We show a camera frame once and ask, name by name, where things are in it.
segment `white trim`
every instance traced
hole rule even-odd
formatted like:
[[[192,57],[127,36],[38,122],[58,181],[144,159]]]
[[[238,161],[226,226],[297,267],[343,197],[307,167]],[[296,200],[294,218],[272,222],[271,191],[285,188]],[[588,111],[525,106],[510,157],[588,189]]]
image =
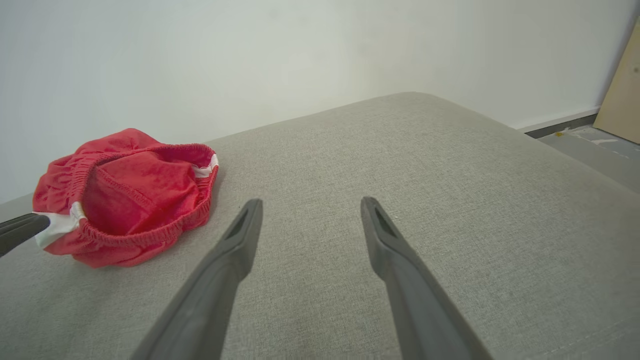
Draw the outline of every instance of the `white trim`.
[[[213,168],[217,167],[218,165],[218,156],[213,154],[213,156],[211,156],[211,161],[209,162],[209,166],[207,167],[198,167],[198,165],[194,165],[191,164],[191,167],[193,168],[193,172],[195,173],[196,177],[209,177],[209,175],[211,175],[211,173],[213,172]]]
[[[578,111],[578,112],[571,111],[571,112],[556,114],[553,116],[538,117],[535,119],[525,120],[521,122],[519,125],[511,126],[511,127],[523,133],[528,133],[529,131],[542,129],[547,126],[558,125],[558,124],[562,124],[563,122],[579,119],[585,116],[594,115],[594,114],[597,114],[598,111],[600,111],[600,107],[593,106],[591,108]]]
[[[44,215],[49,218],[49,226],[34,236],[36,243],[41,249],[51,245],[54,241],[61,238],[64,234],[68,234],[76,230],[80,226],[80,219],[86,218],[82,205],[76,201],[71,204],[69,215],[61,215],[56,213],[34,213]]]

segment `couch cushion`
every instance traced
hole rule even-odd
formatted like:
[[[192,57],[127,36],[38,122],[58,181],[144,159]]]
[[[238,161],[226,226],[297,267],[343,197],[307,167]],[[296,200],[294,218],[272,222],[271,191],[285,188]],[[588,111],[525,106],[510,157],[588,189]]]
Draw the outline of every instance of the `couch cushion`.
[[[129,356],[244,202],[264,200],[223,357],[399,356],[359,204],[376,197],[497,357],[632,357],[640,195],[528,136],[404,93],[213,140],[209,223],[134,268],[33,241],[0,259],[0,352]]]

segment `gray floor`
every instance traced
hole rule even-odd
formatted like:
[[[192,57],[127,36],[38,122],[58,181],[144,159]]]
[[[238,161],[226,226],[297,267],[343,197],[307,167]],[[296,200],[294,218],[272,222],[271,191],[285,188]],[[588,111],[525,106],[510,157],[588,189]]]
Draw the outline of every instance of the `gray floor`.
[[[640,145],[591,126],[539,140],[640,193]]]

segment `red garment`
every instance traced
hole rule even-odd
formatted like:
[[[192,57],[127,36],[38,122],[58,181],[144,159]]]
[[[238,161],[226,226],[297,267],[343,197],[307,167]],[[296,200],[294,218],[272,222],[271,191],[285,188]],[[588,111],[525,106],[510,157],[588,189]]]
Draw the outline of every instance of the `red garment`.
[[[134,266],[206,224],[216,153],[165,145],[136,129],[90,141],[49,164],[33,196],[51,225],[36,241],[87,265]]]

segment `dark baseboard strip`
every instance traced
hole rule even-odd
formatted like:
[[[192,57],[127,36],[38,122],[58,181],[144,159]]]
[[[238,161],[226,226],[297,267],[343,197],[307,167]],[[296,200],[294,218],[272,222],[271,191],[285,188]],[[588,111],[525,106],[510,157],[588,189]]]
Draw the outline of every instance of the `dark baseboard strip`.
[[[598,114],[593,114],[593,115],[581,117],[579,119],[562,122],[560,124],[543,127],[542,129],[529,131],[528,133],[525,133],[525,134],[531,136],[534,139],[539,139],[542,136],[551,135],[559,131],[563,131],[566,128],[575,129],[576,127],[591,125],[596,120],[597,115]]]

